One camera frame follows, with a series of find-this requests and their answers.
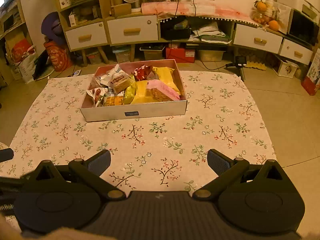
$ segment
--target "red snack package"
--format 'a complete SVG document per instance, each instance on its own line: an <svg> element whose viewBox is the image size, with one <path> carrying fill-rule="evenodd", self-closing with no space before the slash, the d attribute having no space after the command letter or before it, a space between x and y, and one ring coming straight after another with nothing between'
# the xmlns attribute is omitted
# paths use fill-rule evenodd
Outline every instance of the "red snack package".
<svg viewBox="0 0 320 240"><path fill-rule="evenodd" d="M141 80L145 80L146 77L150 74L150 72L151 72L150 66L142 66L134 70L134 76L138 81L141 81Z"/></svg>

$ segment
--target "wooden drawer handle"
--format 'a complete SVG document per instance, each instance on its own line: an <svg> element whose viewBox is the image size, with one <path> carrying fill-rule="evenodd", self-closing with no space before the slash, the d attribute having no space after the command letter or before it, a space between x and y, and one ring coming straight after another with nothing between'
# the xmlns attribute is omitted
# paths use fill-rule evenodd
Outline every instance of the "wooden drawer handle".
<svg viewBox="0 0 320 240"><path fill-rule="evenodd" d="M254 38L254 41L258 42L258 43L262 43L262 44L266 44L267 43L266 40L263 40L263 39L260 39L260 38Z"/></svg>
<svg viewBox="0 0 320 240"><path fill-rule="evenodd" d="M303 54L300 53L300 52L298 52L298 51L295 51L295 52L294 52L294 55L295 55L296 57L300 57L300 58L303 57Z"/></svg>
<svg viewBox="0 0 320 240"><path fill-rule="evenodd" d="M91 36L92 36L91 34L83 35L83 36L78 37L78 40L79 40L79 42L89 41L89 40L91 40Z"/></svg>
<svg viewBox="0 0 320 240"><path fill-rule="evenodd" d="M123 34L139 34L141 32L141 28L134 28L134 29L124 29Z"/></svg>

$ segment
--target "pink snack package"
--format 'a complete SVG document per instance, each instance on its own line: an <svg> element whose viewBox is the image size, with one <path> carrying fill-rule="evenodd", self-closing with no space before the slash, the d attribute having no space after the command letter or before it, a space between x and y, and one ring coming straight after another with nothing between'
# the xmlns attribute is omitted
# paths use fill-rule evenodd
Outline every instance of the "pink snack package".
<svg viewBox="0 0 320 240"><path fill-rule="evenodd" d="M161 80L149 80L147 89L150 90L153 97L161 102L180 101L180 96L171 87L164 84Z"/></svg>

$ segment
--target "white drawer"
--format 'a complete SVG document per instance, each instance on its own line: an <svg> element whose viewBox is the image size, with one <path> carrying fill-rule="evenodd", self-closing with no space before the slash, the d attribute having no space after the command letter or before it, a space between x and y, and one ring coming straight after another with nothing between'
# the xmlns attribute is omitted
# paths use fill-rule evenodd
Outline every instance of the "white drawer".
<svg viewBox="0 0 320 240"><path fill-rule="evenodd" d="M108 43L103 22L93 23L66 31L66 36L70 50Z"/></svg>
<svg viewBox="0 0 320 240"><path fill-rule="evenodd" d="M233 44L278 53L282 37L253 27L237 24Z"/></svg>
<svg viewBox="0 0 320 240"><path fill-rule="evenodd" d="M110 43L138 43L157 41L157 16L137 16L107 21Z"/></svg>
<svg viewBox="0 0 320 240"><path fill-rule="evenodd" d="M303 64L308 65L312 57L312 51L287 39L283 40L279 54Z"/></svg>

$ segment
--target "table runner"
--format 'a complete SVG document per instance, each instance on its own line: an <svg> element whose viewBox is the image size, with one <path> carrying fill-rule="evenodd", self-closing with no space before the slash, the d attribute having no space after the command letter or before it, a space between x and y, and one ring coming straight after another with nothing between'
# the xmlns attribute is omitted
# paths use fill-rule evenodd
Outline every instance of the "table runner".
<svg viewBox="0 0 320 240"><path fill-rule="evenodd" d="M258 108L241 79L217 72L181 71L188 98L181 116L87 123L79 107L92 75L54 78L32 104L0 176L19 177L41 160L67 164L102 149L111 165L101 178L131 190L194 190L217 175L206 161L214 148L231 159L261 164L275 159Z"/></svg>

